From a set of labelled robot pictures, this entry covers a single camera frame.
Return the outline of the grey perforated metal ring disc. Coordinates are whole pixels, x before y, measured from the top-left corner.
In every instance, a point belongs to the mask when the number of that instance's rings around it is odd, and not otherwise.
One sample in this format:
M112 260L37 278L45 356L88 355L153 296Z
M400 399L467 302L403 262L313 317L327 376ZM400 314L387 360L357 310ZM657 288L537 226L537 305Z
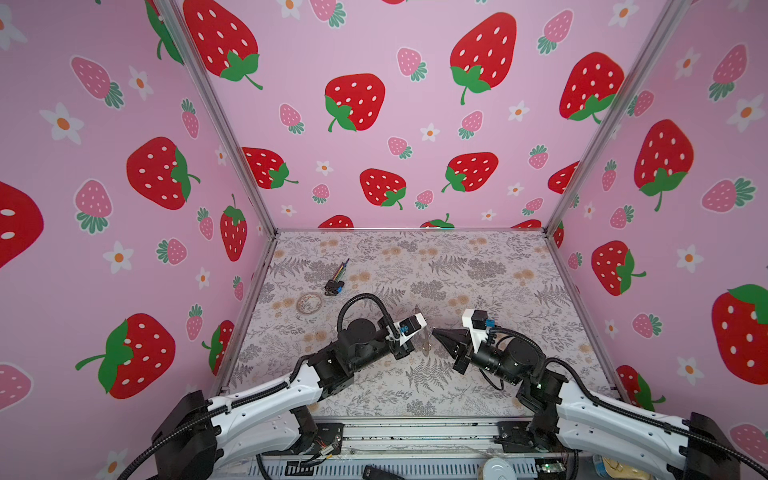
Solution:
M296 310L301 315L314 315L323 306L323 299L317 293L305 293L296 300Z

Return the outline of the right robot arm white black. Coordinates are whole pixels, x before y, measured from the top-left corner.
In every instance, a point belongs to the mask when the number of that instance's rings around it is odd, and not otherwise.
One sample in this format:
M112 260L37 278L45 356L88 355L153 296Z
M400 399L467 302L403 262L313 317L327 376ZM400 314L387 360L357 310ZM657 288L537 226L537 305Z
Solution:
M709 418L661 415L591 392L566 362L510 332L500 349L473 328L436 329L434 337L463 373L469 366L517 386L533 414L522 444L586 451L658 479L737 479L744 461Z

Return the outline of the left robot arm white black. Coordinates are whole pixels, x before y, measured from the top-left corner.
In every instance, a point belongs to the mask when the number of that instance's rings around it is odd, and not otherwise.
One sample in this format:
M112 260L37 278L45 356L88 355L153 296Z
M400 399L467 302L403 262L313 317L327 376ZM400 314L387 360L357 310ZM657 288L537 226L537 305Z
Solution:
M207 479L216 468L257 454L305 452L318 434L310 405L348 388L379 359L408 356L425 326L420 313L393 324L356 319L283 377L211 399L186 394L152 437L158 478Z

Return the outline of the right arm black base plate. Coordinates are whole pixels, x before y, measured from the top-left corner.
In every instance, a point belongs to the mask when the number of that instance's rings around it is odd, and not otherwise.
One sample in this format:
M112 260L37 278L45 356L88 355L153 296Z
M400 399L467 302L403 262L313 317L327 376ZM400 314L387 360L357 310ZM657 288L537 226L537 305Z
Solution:
M505 453L549 454L564 453L564 447L546 435L536 436L529 429L529 421L508 420L497 423L498 433L493 442L502 447Z

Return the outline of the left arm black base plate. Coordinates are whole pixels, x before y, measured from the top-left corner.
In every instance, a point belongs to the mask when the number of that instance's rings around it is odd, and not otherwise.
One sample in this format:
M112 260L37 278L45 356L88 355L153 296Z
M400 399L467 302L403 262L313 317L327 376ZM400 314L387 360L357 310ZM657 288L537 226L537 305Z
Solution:
M341 422L323 422L314 426L301 427L300 437L291 447L297 455L319 455L326 447L331 447L332 454L341 451L345 425Z

